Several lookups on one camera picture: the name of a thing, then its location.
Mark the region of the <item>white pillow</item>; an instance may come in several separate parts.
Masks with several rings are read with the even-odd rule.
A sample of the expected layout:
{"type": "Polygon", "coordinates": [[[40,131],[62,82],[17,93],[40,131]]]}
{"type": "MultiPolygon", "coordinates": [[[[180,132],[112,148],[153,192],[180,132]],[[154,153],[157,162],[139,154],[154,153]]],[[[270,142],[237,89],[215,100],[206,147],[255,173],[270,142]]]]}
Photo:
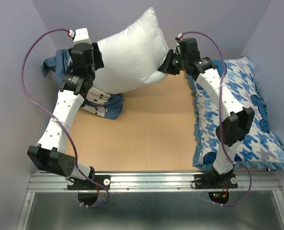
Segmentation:
{"type": "Polygon", "coordinates": [[[119,94],[167,77],[158,71],[168,53],[154,8],[123,31],[98,41],[104,67],[96,71],[93,86],[105,93],[119,94]]]}

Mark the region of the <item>dark blue lettered pillowcase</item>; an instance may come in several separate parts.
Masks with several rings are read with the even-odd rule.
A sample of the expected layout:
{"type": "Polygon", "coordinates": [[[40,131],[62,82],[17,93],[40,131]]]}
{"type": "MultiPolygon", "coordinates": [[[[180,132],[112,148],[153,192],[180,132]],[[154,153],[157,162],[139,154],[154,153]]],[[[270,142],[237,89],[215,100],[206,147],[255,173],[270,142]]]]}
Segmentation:
{"type": "MultiPolygon", "coordinates": [[[[70,63],[69,51],[67,49],[58,50],[55,56],[44,60],[43,74],[46,76],[50,71],[54,72],[55,81],[60,85],[70,63]]],[[[81,108],[106,119],[116,119],[122,112],[123,102],[123,94],[109,94],[92,87],[81,108]]]]}

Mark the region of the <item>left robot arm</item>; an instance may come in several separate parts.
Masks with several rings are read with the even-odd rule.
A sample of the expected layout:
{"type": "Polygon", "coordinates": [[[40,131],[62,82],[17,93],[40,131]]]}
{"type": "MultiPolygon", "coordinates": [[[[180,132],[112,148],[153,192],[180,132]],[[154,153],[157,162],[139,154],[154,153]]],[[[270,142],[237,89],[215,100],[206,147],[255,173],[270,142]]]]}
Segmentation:
{"type": "Polygon", "coordinates": [[[92,188],[95,170],[80,165],[78,154],[67,155],[66,143],[73,142],[69,131],[79,108],[93,85],[95,71],[104,67],[98,44],[79,43],[69,49],[71,62],[63,75],[57,102],[44,134],[27,155],[36,168],[66,178],[79,179],[79,184],[92,188]]]}

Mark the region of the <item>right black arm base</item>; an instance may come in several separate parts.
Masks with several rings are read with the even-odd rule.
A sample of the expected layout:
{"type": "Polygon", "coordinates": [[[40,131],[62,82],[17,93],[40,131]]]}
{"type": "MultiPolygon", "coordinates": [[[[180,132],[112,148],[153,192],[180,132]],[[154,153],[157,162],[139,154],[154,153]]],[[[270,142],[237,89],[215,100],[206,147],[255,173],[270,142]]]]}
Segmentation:
{"type": "Polygon", "coordinates": [[[235,174],[222,174],[207,172],[195,174],[190,184],[191,188],[197,190],[209,190],[209,199],[215,204],[227,205],[229,200],[229,190],[238,188],[235,174]]]}

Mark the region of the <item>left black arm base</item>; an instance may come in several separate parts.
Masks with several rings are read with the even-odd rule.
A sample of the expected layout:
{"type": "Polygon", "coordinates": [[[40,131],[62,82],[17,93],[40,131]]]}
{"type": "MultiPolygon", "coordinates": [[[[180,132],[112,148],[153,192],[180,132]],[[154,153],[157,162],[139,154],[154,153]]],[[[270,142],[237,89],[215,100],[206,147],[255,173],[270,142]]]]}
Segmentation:
{"type": "MultiPolygon", "coordinates": [[[[80,204],[85,206],[93,206],[99,201],[99,192],[101,187],[91,183],[88,180],[81,180],[76,178],[66,178],[69,191],[78,191],[77,198],[80,204]]],[[[106,189],[110,189],[111,176],[108,174],[96,175],[95,182],[102,185],[106,189]]]]}

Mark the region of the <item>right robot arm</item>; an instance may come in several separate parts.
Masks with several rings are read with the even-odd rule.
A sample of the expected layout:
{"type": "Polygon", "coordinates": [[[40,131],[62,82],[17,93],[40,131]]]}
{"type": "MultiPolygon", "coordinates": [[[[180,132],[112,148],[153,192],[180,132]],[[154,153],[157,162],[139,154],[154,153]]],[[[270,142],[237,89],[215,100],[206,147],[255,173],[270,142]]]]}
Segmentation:
{"type": "Polygon", "coordinates": [[[216,159],[212,170],[194,179],[197,189],[220,189],[225,185],[237,187],[236,177],[233,174],[235,155],[240,143],[249,133],[255,115],[251,107],[246,108],[230,92],[219,76],[213,61],[200,57],[197,40],[175,38],[177,46],[170,49],[158,71],[178,75],[185,71],[191,75],[211,98],[219,110],[219,126],[216,136],[220,141],[216,159]]]}

